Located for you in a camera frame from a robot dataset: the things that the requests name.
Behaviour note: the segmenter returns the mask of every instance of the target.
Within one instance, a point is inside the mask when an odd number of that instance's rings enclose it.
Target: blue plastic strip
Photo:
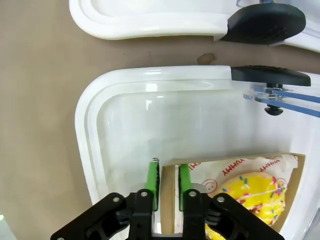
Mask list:
[[[314,116],[316,118],[320,118],[320,111],[317,111],[317,110],[289,104],[289,103],[286,103],[283,101],[276,101],[276,100],[270,100],[270,99],[265,99],[265,98],[259,98],[259,97],[254,97],[254,96],[250,96],[250,95],[246,95],[246,94],[244,94],[243,97],[248,100],[255,100],[259,103],[269,104],[269,105],[273,105],[273,106],[276,106],[279,108],[284,108],[284,109],[292,110],[292,111],[295,111],[298,113],[307,114],[310,116]]]

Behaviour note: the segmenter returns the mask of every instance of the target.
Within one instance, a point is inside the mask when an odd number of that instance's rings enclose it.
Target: brown stain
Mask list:
[[[202,54],[200,57],[198,57],[196,59],[196,62],[198,63],[198,65],[209,65],[214,60],[216,60],[215,55],[212,52],[208,52],[208,53]]]

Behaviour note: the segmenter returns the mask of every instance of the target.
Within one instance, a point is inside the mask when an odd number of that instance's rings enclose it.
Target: yellow frosting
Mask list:
[[[271,226],[285,208],[286,186],[267,173],[252,172],[239,175],[225,182],[214,195],[227,193],[254,215]],[[205,226],[207,236],[212,240],[224,238]]]

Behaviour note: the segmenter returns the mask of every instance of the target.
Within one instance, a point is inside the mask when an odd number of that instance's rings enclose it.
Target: donut box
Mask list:
[[[174,165],[167,165],[162,168],[161,175],[161,191],[160,191],[160,209],[161,209],[161,231],[164,234],[179,233],[181,229],[182,213],[179,212],[179,199],[177,195],[177,169],[180,164],[189,164],[190,177],[193,183],[202,184],[205,186],[208,195],[214,195],[220,188],[223,192],[228,191],[221,187],[222,183],[232,179],[234,176],[242,178],[241,174],[249,174],[252,172],[259,173],[274,173],[274,183],[281,186],[280,191],[285,191],[285,207],[279,214],[275,213],[276,221],[270,224],[271,228],[280,234],[286,234],[291,228],[290,222],[295,218],[295,213],[291,211],[293,203],[296,198],[302,173],[305,164],[305,155],[297,153],[274,153],[274,154],[260,154],[250,156],[236,156],[232,158],[192,158],[192,159],[174,159]],[[213,174],[213,179],[206,179],[207,173],[204,176],[198,177],[198,172],[203,172],[207,166],[215,167],[216,174]],[[247,184],[250,188],[248,179],[239,179],[243,184]]]

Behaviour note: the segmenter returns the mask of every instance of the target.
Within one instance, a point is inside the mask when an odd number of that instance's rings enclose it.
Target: yellow frosted donut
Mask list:
[[[285,209],[285,191],[286,186],[278,182],[274,176],[263,172],[252,172],[228,180],[214,192],[214,195],[229,194],[271,226]],[[207,225],[205,230],[210,239],[224,240]]]

